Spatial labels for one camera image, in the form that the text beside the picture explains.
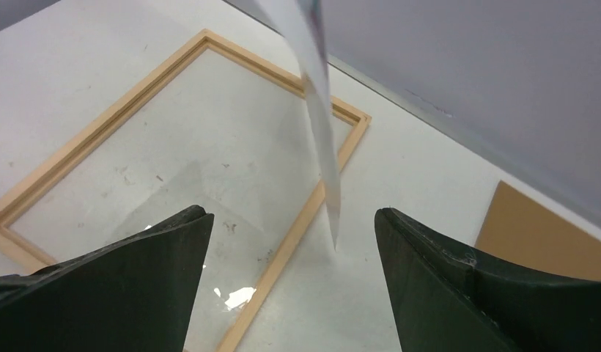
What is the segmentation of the colour printed photo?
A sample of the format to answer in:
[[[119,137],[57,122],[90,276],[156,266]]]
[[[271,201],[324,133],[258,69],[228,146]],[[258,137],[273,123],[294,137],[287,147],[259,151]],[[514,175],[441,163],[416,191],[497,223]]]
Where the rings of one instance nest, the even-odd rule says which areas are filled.
[[[341,183],[328,75],[328,53],[320,1],[261,0],[257,2],[277,32],[294,51],[302,70],[302,85],[325,185],[325,203],[333,245],[339,237]]]

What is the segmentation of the aluminium table edge rail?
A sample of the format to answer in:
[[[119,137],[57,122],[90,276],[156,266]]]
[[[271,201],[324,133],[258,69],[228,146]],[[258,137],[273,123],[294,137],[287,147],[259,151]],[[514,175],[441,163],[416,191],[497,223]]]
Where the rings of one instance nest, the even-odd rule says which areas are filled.
[[[601,228],[601,1],[324,1],[333,63]]]

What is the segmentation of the brown frame backing board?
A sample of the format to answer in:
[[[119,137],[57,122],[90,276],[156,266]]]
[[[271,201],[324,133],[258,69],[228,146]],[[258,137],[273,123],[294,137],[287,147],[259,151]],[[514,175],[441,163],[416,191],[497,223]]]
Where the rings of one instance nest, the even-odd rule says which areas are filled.
[[[503,181],[475,247],[526,268],[601,281],[601,241]]]

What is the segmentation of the light wooden picture frame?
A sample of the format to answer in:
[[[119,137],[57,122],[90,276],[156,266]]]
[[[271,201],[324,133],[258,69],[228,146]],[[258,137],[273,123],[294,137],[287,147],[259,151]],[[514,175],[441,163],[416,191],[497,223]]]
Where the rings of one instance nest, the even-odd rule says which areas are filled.
[[[302,78],[209,29],[201,30],[0,199],[0,252],[28,271],[54,264],[52,256],[12,231],[10,225],[206,50],[218,53],[299,98],[306,96]],[[257,291],[221,338],[217,351],[237,349],[324,201],[325,186],[319,182],[262,272]]]

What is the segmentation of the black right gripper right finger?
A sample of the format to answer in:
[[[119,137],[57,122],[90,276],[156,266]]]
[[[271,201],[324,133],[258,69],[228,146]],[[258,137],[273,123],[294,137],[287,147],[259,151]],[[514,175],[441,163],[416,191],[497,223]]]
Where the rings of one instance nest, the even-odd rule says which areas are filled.
[[[395,208],[375,237],[404,351],[601,351],[601,282],[502,260]]]

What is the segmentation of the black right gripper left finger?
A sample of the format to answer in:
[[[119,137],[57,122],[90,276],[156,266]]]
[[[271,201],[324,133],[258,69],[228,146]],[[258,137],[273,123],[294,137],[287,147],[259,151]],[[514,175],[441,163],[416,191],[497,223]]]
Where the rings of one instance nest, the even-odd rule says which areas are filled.
[[[192,205],[26,276],[0,276],[0,351],[181,351],[215,216]]]

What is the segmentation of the clear glass pane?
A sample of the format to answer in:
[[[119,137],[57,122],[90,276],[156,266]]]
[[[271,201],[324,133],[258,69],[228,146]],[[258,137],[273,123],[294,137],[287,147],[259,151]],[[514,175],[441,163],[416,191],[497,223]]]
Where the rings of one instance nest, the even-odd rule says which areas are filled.
[[[10,229],[64,261],[202,206],[185,348],[217,351],[319,179],[304,99],[206,50]]]

